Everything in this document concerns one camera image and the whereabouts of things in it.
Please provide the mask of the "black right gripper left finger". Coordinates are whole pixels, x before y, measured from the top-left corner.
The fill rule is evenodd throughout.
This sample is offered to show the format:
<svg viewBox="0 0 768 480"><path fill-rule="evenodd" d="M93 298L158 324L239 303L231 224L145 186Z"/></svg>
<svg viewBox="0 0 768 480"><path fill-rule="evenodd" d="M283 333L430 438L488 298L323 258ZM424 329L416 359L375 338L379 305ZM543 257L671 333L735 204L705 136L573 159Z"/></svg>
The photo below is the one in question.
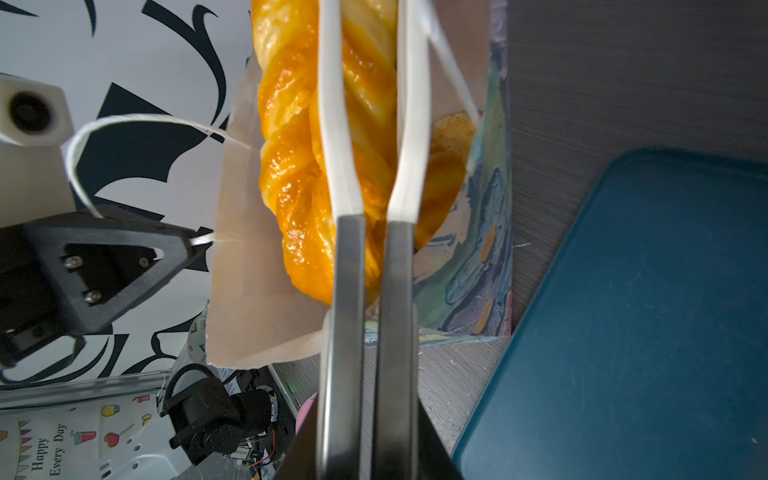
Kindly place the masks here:
<svg viewBox="0 0 768 480"><path fill-rule="evenodd" d="M276 480L315 480L317 414L308 413L275 474Z"/></svg>

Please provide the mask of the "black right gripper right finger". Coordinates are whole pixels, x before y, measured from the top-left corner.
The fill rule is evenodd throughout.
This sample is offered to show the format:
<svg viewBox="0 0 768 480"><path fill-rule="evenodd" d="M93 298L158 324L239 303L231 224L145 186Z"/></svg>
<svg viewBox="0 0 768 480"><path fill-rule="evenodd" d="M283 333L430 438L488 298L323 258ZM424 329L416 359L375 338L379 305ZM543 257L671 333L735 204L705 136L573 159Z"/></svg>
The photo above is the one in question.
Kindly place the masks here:
<svg viewBox="0 0 768 480"><path fill-rule="evenodd" d="M435 430L428 413L418 403L418 476L419 480L462 480Z"/></svg>

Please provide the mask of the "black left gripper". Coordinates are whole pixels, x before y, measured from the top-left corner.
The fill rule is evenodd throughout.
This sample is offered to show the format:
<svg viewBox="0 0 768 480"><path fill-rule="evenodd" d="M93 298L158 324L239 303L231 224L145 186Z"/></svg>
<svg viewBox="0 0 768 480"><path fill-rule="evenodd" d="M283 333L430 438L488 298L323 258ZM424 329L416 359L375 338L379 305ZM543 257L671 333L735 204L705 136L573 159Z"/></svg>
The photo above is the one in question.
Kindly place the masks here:
<svg viewBox="0 0 768 480"><path fill-rule="evenodd" d="M104 330L196 261L196 236L125 212L72 212L3 228L1 364Z"/></svg>

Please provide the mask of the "floral white paper bag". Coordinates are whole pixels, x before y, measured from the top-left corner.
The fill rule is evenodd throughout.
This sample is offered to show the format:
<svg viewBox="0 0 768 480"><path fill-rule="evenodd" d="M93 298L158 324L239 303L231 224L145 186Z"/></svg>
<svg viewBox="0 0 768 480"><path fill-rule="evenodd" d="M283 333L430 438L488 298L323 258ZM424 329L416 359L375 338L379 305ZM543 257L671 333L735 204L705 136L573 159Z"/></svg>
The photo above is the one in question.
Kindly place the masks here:
<svg viewBox="0 0 768 480"><path fill-rule="evenodd" d="M473 122L476 134L451 210L424 247L414 245L413 302L426 342L497 337L508 332L510 323L511 170L500 65L506 15L489 1L439 1L435 7L480 119ZM467 113L435 54L429 55L429 66L433 124L448 114ZM211 298L192 305L193 312L208 313L208 357L218 366L255 367L317 353L322 318L331 303L298 290L285 269L282 234L259 185L265 142L259 85L250 100L260 130L250 149L233 149L223 164L209 262ZM376 338L381 275L377 297L369 299L366 293L369 341Z"/></svg>

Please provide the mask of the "long braided bread loaf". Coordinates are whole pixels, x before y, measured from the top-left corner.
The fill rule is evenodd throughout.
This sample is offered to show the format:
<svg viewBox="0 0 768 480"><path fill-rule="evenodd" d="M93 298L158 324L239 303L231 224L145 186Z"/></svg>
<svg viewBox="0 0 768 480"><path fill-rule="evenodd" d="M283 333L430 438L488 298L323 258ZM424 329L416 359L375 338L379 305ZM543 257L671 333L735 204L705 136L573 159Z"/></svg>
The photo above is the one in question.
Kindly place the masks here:
<svg viewBox="0 0 768 480"><path fill-rule="evenodd" d="M366 293L378 294L385 215L396 174L396 29L394 1L345 1L342 61L345 101L366 218ZM336 228L317 108L315 1L256 1L253 44L262 69L258 110L265 142L260 190L282 234L293 285L332 299ZM436 234L463 185L466 163L431 154L414 232L416 248Z"/></svg>

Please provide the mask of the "knotted round bun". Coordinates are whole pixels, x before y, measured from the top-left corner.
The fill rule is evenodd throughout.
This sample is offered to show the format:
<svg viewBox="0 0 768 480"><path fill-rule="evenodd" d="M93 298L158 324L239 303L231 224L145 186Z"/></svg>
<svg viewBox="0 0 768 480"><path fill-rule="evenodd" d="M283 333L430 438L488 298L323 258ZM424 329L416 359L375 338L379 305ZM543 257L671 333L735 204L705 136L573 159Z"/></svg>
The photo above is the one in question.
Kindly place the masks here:
<svg viewBox="0 0 768 480"><path fill-rule="evenodd" d="M432 126L430 153L448 153L467 162L476 126L466 112L439 118Z"/></svg>

